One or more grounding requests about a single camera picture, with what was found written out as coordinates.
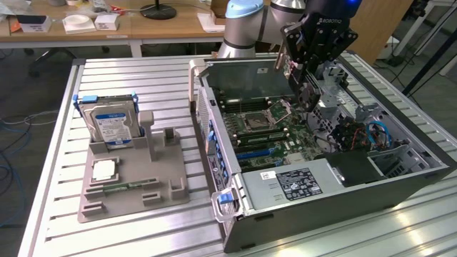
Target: green circuit board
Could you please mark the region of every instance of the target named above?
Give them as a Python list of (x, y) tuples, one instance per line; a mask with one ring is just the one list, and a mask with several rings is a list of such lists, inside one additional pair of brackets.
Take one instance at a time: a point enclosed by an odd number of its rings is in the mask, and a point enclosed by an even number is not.
[(222, 118), (244, 172), (310, 161), (322, 154), (308, 125), (284, 99), (270, 100), (264, 110), (224, 113)]

